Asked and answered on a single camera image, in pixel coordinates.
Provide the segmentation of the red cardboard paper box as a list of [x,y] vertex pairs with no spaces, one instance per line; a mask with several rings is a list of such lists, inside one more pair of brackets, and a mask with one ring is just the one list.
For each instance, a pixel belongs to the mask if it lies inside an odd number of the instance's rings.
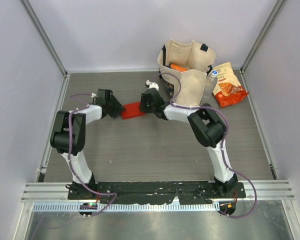
[[140,101],[125,104],[124,110],[121,112],[121,118],[128,120],[132,118],[142,117],[145,115],[144,112],[140,111]]

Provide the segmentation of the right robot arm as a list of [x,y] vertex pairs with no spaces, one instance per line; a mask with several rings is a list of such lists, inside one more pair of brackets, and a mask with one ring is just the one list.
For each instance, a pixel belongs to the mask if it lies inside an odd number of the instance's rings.
[[139,109],[162,120],[189,124],[196,140],[208,151],[214,169],[216,194],[226,198],[233,193],[238,177],[231,168],[225,141],[228,129],[219,111],[209,104],[189,107],[165,102],[155,88],[141,94]]

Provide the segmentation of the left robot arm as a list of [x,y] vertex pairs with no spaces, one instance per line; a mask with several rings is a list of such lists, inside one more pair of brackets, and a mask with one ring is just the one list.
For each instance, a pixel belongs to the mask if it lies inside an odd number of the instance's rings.
[[72,175],[72,183],[66,185],[70,200],[90,200],[98,195],[94,174],[84,154],[86,125],[107,116],[115,119],[125,110],[110,89],[98,89],[97,94],[89,96],[92,103],[87,102],[82,109],[56,113],[50,136],[51,147],[65,159]]

